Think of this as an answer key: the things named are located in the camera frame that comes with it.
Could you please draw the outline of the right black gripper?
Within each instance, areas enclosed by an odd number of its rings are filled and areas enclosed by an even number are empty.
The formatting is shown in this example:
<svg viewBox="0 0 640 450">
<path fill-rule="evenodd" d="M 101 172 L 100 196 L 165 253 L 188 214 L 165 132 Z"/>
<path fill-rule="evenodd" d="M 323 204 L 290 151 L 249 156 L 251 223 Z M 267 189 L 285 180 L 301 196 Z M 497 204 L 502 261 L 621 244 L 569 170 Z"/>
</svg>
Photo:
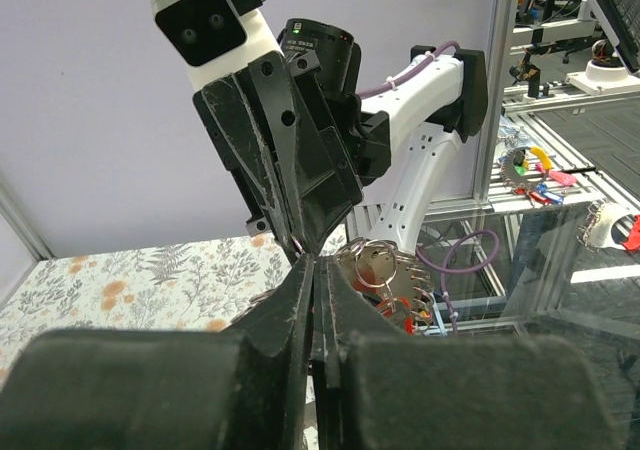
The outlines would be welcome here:
<svg viewBox="0 0 640 450">
<path fill-rule="evenodd" d="M 255 17 L 249 37 L 254 47 L 279 46 L 284 54 L 272 51 L 249 65 L 281 191 L 235 74 L 204 85 L 193 105 L 250 212 L 247 229 L 259 233 L 262 220 L 285 252 L 295 251 L 293 236 L 304 251 L 317 254 L 362 201 L 363 188 L 389 168 L 389 118 L 361 110 L 356 83 L 362 53 L 349 32 L 290 19 L 275 36 L 264 18 Z M 308 67 L 301 70 L 294 62 L 303 56 Z"/>
</svg>

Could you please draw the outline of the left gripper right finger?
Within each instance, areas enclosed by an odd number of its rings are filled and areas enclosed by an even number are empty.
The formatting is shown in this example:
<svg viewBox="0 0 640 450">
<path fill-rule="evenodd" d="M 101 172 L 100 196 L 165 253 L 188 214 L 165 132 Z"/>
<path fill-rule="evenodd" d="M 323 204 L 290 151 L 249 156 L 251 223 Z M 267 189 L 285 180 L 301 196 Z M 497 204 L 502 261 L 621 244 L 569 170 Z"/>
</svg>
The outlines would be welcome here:
<svg viewBox="0 0 640 450">
<path fill-rule="evenodd" d="M 613 449 L 584 355 L 548 335 L 417 337 L 385 320 L 337 261 L 314 272 L 323 449 Z"/>
</svg>

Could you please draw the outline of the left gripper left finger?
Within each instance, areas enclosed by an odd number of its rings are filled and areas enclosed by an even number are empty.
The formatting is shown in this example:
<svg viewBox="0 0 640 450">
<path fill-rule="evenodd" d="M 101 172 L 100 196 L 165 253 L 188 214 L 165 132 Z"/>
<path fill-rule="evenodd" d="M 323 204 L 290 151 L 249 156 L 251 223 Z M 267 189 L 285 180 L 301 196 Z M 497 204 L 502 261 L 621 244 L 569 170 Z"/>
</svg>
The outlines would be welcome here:
<svg viewBox="0 0 640 450">
<path fill-rule="evenodd" d="M 1 392 L 5 449 L 298 449 L 314 260 L 219 333 L 60 329 Z"/>
</svg>

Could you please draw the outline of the red tag key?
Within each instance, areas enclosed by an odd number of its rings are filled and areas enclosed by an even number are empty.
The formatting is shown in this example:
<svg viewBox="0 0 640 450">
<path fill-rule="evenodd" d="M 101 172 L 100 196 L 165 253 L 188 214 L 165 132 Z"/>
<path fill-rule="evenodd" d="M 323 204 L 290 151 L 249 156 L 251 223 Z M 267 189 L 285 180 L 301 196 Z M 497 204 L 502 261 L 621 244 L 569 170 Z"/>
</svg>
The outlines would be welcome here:
<svg viewBox="0 0 640 450">
<path fill-rule="evenodd" d="M 414 332 L 412 313 L 405 298 L 395 298 L 393 301 L 383 300 L 375 308 L 395 327 L 407 334 Z"/>
</svg>

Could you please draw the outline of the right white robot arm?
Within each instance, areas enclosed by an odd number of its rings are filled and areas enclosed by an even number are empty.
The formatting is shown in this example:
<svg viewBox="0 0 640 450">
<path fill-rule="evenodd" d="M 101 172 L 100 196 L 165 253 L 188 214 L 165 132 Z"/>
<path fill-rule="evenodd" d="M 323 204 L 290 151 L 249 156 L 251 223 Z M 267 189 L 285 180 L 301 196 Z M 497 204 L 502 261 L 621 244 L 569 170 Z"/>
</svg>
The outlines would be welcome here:
<svg viewBox="0 0 640 450">
<path fill-rule="evenodd" d="M 194 106 L 252 215 L 287 256 L 319 253 L 364 188 L 394 171 L 368 242 L 411 255 L 435 190 L 487 110 L 484 55 L 425 48 L 382 88 L 358 92 L 347 31 L 307 19 L 274 35 L 253 13 L 230 45 L 199 47 Z"/>
</svg>

